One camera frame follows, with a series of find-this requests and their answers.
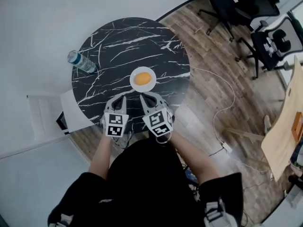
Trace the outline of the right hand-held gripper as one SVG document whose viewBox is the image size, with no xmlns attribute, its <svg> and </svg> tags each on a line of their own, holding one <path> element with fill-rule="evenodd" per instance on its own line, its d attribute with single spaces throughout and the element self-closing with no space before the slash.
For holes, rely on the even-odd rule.
<svg viewBox="0 0 303 227">
<path fill-rule="evenodd" d="M 173 114 L 161 95 L 154 92 L 140 94 L 140 101 L 145 113 L 143 121 L 156 137 L 173 131 Z"/>
</svg>

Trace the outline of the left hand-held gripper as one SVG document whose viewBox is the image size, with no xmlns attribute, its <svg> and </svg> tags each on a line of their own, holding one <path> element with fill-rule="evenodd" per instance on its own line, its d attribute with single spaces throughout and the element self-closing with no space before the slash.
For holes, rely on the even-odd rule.
<svg viewBox="0 0 303 227">
<path fill-rule="evenodd" d="M 112 138 L 121 138 L 124 135 L 128 122 L 126 96 L 115 96 L 108 100 L 105 110 L 118 110 L 117 113 L 105 112 L 101 119 L 105 127 L 105 135 Z"/>
</svg>

